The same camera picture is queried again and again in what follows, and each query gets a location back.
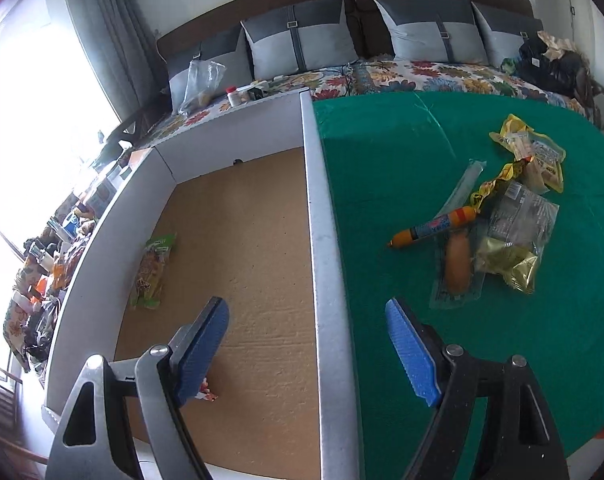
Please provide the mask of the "green snack packet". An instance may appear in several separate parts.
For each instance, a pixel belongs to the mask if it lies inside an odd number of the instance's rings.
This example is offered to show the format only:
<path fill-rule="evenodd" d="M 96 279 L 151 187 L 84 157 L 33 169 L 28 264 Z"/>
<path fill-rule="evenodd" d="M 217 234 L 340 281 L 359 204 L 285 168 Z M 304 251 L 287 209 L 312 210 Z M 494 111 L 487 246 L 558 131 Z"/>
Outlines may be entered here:
<path fill-rule="evenodd" d="M 128 306 L 132 310 L 154 310 L 160 306 L 163 274 L 175 243 L 175 233 L 151 237 L 146 241 L 128 296 Z"/>

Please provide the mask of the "white cardboard box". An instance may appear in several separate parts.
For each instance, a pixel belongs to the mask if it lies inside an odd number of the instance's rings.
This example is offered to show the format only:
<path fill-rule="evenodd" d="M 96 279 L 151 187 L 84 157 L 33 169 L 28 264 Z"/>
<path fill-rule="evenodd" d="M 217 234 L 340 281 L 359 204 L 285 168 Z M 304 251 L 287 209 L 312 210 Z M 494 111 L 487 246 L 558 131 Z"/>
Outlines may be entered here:
<path fill-rule="evenodd" d="M 208 371 L 214 402 L 185 422 L 217 478 L 360 474 L 351 336 L 314 102 L 293 136 L 188 131 L 133 156 L 76 268 L 56 328 L 44 413 L 85 360 L 168 340 L 213 296 L 229 326 Z M 176 234 L 157 309 L 128 306 L 146 241 Z"/>

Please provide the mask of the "yellow-edged snack bag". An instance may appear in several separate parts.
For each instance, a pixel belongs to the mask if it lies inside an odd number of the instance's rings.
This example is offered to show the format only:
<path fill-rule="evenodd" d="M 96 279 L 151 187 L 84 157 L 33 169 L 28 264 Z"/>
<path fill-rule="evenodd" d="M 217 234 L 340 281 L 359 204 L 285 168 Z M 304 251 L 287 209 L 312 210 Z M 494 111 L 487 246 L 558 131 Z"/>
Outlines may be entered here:
<path fill-rule="evenodd" d="M 514 155 L 515 160 L 526 160 L 521 181 L 537 194 L 548 191 L 564 192 L 562 163 L 566 151 L 546 134 L 536 132 L 522 119 L 509 114 L 499 132 L 488 136 Z"/>

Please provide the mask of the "dark wooden side table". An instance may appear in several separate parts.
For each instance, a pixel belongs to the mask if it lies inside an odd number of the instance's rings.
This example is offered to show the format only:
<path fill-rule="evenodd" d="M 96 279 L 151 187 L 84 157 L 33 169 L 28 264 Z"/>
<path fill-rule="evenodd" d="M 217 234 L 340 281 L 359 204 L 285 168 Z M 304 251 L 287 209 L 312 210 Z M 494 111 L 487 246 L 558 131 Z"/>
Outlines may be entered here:
<path fill-rule="evenodd" d="M 59 294 L 70 284 L 99 216 L 96 206 L 85 205 L 75 195 L 70 196 L 70 211 L 81 214 L 81 227 L 86 232 L 70 234 L 52 217 L 43 234 L 24 243 L 24 265 L 14 280 L 2 331 L 11 354 L 25 372 L 32 365 L 47 363 L 61 308 Z"/>

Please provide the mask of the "red-capped white bottle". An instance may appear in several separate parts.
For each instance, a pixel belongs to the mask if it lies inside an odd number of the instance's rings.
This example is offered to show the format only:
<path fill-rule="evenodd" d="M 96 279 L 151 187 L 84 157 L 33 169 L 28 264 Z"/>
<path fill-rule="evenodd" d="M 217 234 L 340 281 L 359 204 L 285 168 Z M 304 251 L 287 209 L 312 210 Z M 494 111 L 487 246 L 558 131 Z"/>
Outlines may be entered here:
<path fill-rule="evenodd" d="M 226 89 L 226 96 L 231 107 L 237 107 L 242 104 L 242 97 L 235 86 Z"/>

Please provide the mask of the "floral sofa cover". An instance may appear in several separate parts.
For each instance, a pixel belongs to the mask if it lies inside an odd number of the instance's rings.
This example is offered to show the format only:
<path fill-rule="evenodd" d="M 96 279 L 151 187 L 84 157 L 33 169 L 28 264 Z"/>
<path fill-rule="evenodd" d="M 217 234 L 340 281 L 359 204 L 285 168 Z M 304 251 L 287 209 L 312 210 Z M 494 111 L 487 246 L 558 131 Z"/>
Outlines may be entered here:
<path fill-rule="evenodd" d="M 226 131 L 232 127 L 250 138 L 293 136 L 301 121 L 300 93 L 308 93 L 312 100 L 321 101 L 380 92 L 472 92 L 541 101 L 587 115 L 586 108 L 575 96 L 543 90 L 514 75 L 477 64 L 357 61 L 300 75 L 277 76 L 262 82 L 258 88 L 266 92 L 266 98 L 260 102 L 233 108 L 228 99 L 217 98 L 188 116 L 165 117 L 150 129 L 138 146 L 150 148 L 183 132 Z"/>

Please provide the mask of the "far right grey pillow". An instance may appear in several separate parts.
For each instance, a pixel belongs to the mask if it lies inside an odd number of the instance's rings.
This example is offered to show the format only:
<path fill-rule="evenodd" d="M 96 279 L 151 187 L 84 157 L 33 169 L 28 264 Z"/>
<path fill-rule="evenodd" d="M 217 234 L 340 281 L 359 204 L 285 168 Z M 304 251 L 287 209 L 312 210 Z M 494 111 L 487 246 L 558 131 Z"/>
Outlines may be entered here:
<path fill-rule="evenodd" d="M 544 28 L 538 18 L 472 3 L 488 62 L 500 68 L 505 58 L 516 58 L 523 43 Z"/>

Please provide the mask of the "small red white packet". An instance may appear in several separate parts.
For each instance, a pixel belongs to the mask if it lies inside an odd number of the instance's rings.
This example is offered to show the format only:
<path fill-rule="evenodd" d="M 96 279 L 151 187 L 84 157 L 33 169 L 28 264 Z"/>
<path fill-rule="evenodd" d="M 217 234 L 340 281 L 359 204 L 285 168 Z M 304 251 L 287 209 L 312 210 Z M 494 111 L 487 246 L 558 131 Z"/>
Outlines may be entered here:
<path fill-rule="evenodd" d="M 217 395 L 210 389 L 209 383 L 206 378 L 203 378 L 200 384 L 199 390 L 196 394 L 197 400 L 203 400 L 206 402 L 214 402 L 217 399 Z"/>

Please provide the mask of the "grey curtain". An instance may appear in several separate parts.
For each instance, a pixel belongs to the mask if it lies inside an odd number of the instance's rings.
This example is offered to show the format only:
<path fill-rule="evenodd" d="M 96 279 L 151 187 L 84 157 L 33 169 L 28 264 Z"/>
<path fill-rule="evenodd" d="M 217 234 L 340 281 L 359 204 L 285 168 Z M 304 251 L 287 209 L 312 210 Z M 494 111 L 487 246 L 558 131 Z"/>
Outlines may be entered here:
<path fill-rule="evenodd" d="M 88 62 L 119 118 L 154 98 L 166 73 L 136 0 L 66 0 Z"/>

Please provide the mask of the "clear plastic bag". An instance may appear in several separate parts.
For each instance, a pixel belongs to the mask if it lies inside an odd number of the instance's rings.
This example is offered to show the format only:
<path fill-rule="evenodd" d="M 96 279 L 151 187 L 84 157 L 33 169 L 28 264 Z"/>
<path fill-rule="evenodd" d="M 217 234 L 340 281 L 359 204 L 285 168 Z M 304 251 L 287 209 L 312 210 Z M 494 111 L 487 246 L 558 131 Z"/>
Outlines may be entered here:
<path fill-rule="evenodd" d="M 177 113 L 188 116 L 208 106 L 225 72 L 226 66 L 222 63 L 193 58 L 189 62 L 185 94 Z"/>

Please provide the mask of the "clear packed sausage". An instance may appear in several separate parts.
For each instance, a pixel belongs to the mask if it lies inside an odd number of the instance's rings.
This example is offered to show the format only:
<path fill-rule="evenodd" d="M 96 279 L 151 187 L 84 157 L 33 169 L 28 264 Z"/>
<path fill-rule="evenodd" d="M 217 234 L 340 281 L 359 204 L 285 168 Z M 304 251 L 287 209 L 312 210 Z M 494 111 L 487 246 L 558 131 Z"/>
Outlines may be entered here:
<path fill-rule="evenodd" d="M 430 308 L 458 309 L 479 300 L 484 273 L 476 268 L 476 252 L 483 231 L 460 228 L 436 237 L 436 278 L 434 279 Z"/>

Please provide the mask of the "long clear snack tube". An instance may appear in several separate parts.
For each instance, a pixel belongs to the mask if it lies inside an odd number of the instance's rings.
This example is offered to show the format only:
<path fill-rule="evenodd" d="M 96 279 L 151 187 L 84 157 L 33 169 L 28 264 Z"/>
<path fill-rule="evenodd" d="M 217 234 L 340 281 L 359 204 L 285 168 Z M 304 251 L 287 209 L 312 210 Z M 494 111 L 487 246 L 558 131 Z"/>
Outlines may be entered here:
<path fill-rule="evenodd" d="M 467 168 L 436 215 L 449 214 L 453 210 L 467 205 L 469 197 L 476 187 L 476 182 L 485 167 L 486 162 L 483 160 L 470 159 Z"/>

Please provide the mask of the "far left grey pillow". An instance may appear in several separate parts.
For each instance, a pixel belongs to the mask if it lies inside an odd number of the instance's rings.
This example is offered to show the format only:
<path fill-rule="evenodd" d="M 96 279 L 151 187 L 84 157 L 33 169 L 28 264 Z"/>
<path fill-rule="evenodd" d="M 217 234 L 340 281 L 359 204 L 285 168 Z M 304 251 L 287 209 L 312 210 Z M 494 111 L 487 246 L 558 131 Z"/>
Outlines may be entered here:
<path fill-rule="evenodd" d="M 166 60 L 174 114 L 206 107 L 227 88 L 244 87 L 253 80 L 246 34 L 240 25 Z"/>

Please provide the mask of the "clear grey snack bag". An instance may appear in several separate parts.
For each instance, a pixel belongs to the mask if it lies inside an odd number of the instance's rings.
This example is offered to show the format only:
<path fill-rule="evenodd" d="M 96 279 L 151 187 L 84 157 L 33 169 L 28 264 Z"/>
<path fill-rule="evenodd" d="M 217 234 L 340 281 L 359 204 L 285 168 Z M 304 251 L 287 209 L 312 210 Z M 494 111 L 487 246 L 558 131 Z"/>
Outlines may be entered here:
<path fill-rule="evenodd" d="M 558 212 L 557 204 L 517 181 L 509 181 L 493 207 L 488 237 L 540 256 L 552 236 Z"/>

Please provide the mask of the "gold foil snack packet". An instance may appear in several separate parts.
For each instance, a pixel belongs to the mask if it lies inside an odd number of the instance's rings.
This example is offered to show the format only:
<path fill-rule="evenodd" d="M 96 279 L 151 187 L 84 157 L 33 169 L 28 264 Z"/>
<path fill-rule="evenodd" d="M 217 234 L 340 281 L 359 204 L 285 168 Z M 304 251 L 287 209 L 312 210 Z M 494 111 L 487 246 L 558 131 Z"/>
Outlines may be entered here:
<path fill-rule="evenodd" d="M 526 246 L 483 237 L 476 252 L 476 269 L 499 275 L 510 288 L 532 294 L 541 257 Z"/>

